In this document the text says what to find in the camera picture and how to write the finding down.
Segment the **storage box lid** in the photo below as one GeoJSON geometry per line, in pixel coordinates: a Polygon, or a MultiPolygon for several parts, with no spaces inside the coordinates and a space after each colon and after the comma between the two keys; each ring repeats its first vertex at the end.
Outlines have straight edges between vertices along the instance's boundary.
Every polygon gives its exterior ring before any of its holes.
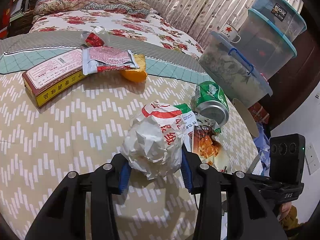
{"type": "Polygon", "coordinates": [[[224,38],[221,34],[212,31],[211,35],[220,43],[222,43],[225,46],[225,51],[228,53],[229,56],[233,57],[235,60],[237,60],[244,68],[247,70],[248,75],[254,76],[257,81],[262,85],[264,90],[272,96],[273,91],[271,87],[269,86],[268,82],[265,80],[264,77],[261,76],[261,74],[257,71],[257,69],[252,65],[245,57],[242,55],[242,53],[236,49],[228,40],[224,38]]]}
{"type": "Polygon", "coordinates": [[[297,15],[297,17],[300,20],[302,20],[302,22],[304,23],[304,27],[299,34],[303,33],[307,29],[307,24],[306,24],[305,20],[301,17],[300,14],[298,14],[298,12],[291,6],[290,3],[288,3],[286,0],[282,0],[282,2],[284,2],[288,7],[290,7],[290,9],[293,11],[293,13],[295,13],[297,15]]]}
{"type": "Polygon", "coordinates": [[[267,17],[265,17],[262,13],[258,12],[256,9],[252,9],[250,8],[248,10],[248,15],[250,14],[254,14],[258,17],[260,17],[262,20],[264,20],[266,23],[268,23],[278,34],[279,36],[284,39],[284,41],[289,45],[289,47],[291,48],[292,52],[293,52],[293,57],[295,58],[297,56],[297,50],[296,48],[292,45],[292,43],[289,41],[289,39],[287,38],[287,36],[285,36],[281,30],[279,30],[279,28],[277,26],[275,26],[271,21],[269,21],[269,19],[267,17]]]}

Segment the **metal screw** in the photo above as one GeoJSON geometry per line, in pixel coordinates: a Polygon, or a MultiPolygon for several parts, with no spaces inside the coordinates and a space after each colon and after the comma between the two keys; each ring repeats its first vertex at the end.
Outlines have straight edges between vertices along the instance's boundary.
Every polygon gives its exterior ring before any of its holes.
{"type": "Polygon", "coordinates": [[[105,165],[103,165],[103,169],[108,171],[112,169],[112,164],[111,163],[106,163],[105,165]]]}
{"type": "Polygon", "coordinates": [[[77,175],[77,174],[76,174],[75,171],[70,171],[70,172],[68,173],[68,177],[69,177],[70,179],[73,179],[76,175],[77,175]]]}
{"type": "Polygon", "coordinates": [[[209,165],[207,163],[201,163],[200,168],[203,170],[207,170],[207,169],[209,169],[209,165]]]}
{"type": "Polygon", "coordinates": [[[244,177],[244,173],[242,171],[237,171],[236,176],[242,179],[244,177]]]}

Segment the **floral bedding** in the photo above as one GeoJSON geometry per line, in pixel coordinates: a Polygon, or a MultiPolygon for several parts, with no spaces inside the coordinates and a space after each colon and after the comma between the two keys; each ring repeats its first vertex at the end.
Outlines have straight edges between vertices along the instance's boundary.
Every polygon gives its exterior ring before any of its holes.
{"type": "Polygon", "coordinates": [[[104,27],[112,35],[182,51],[196,60],[203,53],[203,49],[193,38],[173,28],[156,14],[149,14],[145,19],[142,19],[103,10],[60,12],[38,19],[30,32],[56,30],[91,31],[96,26],[104,27]]]}
{"type": "Polygon", "coordinates": [[[48,14],[80,9],[105,10],[145,18],[151,7],[142,0],[38,0],[33,21],[48,14]]]}

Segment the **curtain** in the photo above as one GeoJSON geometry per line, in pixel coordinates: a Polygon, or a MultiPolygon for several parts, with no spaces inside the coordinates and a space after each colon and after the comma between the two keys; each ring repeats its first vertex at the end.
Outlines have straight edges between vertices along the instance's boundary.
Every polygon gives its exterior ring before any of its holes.
{"type": "MultiPolygon", "coordinates": [[[[225,23],[238,29],[248,15],[254,0],[144,0],[173,27],[184,31],[202,47],[210,42],[210,32],[225,23]]],[[[302,0],[286,0],[298,12],[302,0]]]]}

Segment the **mug handle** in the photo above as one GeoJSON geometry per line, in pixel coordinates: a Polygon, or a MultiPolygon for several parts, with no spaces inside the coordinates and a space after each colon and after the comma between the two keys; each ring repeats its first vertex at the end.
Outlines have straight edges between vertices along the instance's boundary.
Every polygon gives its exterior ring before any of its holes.
{"type": "Polygon", "coordinates": [[[239,37],[239,40],[237,41],[231,41],[232,43],[238,43],[241,40],[241,37],[239,35],[237,35],[237,37],[239,37]]]}

